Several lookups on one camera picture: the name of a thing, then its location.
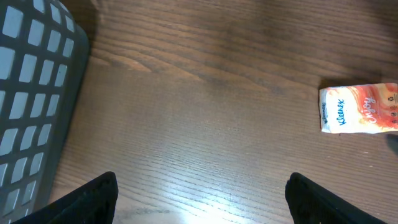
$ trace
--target gray plastic basket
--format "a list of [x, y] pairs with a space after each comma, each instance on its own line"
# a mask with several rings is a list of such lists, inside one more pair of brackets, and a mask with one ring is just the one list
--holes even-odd
[[0, 223], [47, 204], [88, 51], [59, 1], [0, 1]]

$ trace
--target kleenex logo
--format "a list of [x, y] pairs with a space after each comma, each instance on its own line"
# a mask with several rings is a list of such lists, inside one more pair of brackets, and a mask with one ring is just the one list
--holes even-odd
[[338, 107], [338, 118], [336, 118], [336, 120], [340, 123], [341, 125], [346, 124], [346, 120], [344, 119], [344, 100], [338, 100], [337, 103], [337, 107]]
[[326, 119], [326, 103], [322, 103], [322, 120], [324, 124], [328, 123], [328, 120]]

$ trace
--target tabletop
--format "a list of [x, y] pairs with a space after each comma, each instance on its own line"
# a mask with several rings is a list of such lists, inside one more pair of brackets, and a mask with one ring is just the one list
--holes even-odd
[[91, 55], [51, 201], [116, 173], [120, 223], [293, 223], [299, 172], [398, 223], [394, 133], [320, 131], [319, 89], [398, 82], [390, 0], [64, 0]]

